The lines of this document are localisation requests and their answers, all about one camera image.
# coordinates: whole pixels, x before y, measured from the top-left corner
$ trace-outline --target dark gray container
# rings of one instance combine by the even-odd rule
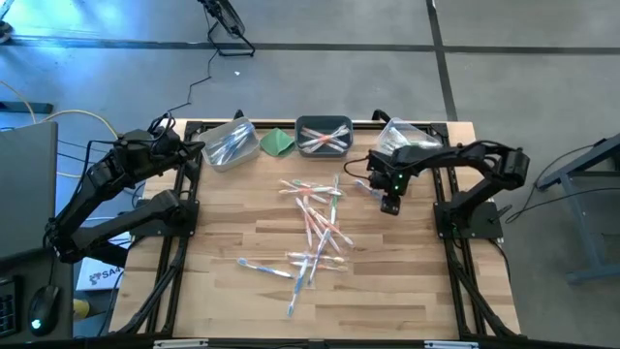
[[[322,134],[330,134],[334,132],[338,127],[342,124],[347,125],[350,133],[344,135],[342,137],[338,137],[338,140],[347,144],[345,151],[339,153],[335,149],[323,145],[318,148],[315,152],[306,153],[301,151],[299,148],[300,143],[308,142],[311,139],[301,135],[301,128],[307,127],[309,129],[321,132]],[[343,115],[304,115],[300,116],[294,122],[294,145],[301,154],[301,156],[305,157],[327,157],[327,158],[338,158],[344,157],[349,152],[351,145],[353,144],[353,121],[347,116]]]

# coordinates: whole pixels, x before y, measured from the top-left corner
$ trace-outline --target green object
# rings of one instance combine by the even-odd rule
[[[287,156],[294,149],[293,137],[279,128],[274,128],[261,139],[261,148],[271,156]]]

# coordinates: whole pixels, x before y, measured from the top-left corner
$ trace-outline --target keyboard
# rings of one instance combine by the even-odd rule
[[[19,332],[17,317],[17,276],[0,277],[0,338]]]

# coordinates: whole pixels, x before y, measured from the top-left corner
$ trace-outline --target wooden tabletop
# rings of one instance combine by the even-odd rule
[[[183,135],[186,121],[177,120],[179,135]],[[449,122],[448,126],[452,144],[475,139],[472,123]],[[355,131],[347,160],[364,157],[377,136],[378,131]],[[339,226],[356,243],[345,253],[349,271],[319,270],[315,287],[301,291],[292,318],[287,317],[295,284],[292,280],[237,264],[236,259],[244,257],[256,264],[298,272],[288,264],[285,252],[304,251],[307,237],[295,197],[278,193],[283,188],[278,179],[330,184],[334,174],[342,172],[343,162],[310,160],[297,152],[272,158],[262,152],[258,159],[223,174],[208,165],[202,167],[201,211],[188,248],[174,336],[457,338],[445,250],[436,238],[433,220],[436,199],[430,172],[412,179],[398,216],[381,213],[376,199],[358,191],[352,177],[341,175],[346,197],[338,203]],[[353,164],[350,171],[365,175],[365,165]],[[458,168],[456,172],[461,190],[481,179],[472,169]],[[144,197],[172,189],[174,176],[174,171],[169,171],[149,179]],[[449,189],[446,191],[449,200]],[[325,209],[319,203],[311,205]],[[342,239],[336,241],[345,246]],[[151,291],[161,244],[161,238],[146,238],[129,252],[112,330],[126,324]],[[488,241],[472,240],[471,244],[481,293],[518,333],[504,260]],[[328,254],[335,255],[331,247]],[[160,326],[168,298],[166,292]],[[467,297],[464,301],[473,329],[471,306]]]

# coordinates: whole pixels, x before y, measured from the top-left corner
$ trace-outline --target gray floor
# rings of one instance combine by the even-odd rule
[[[423,0],[233,0],[247,35],[259,43],[430,45]],[[436,0],[444,43],[460,46],[619,47],[608,0]],[[194,0],[15,0],[5,20],[19,35],[203,42],[206,25]],[[225,35],[218,38],[228,40]],[[0,79],[31,101],[58,110],[85,109],[119,130],[145,127],[183,103],[187,86],[206,74],[211,50],[0,48]],[[521,145],[531,156],[528,185],[556,156],[620,130],[618,55],[448,54],[459,120],[475,123],[480,139]],[[213,79],[194,89],[193,105],[177,117],[257,118],[341,113],[446,120],[432,52],[259,51],[255,58],[217,57]],[[0,90],[0,99],[14,97]],[[85,143],[107,130],[79,115],[58,119],[60,138]],[[0,126],[29,122],[3,114]],[[61,150],[83,156],[82,149]],[[80,163],[60,159],[77,173]],[[63,206],[75,181],[59,178]],[[521,206],[529,188],[502,193]],[[556,198],[556,188],[535,202]],[[119,196],[97,215],[130,206]],[[539,339],[607,346],[620,343],[620,278],[570,286],[564,275],[585,267],[566,203],[525,213],[505,226],[512,289],[523,333]],[[90,320],[76,334],[93,334]]]

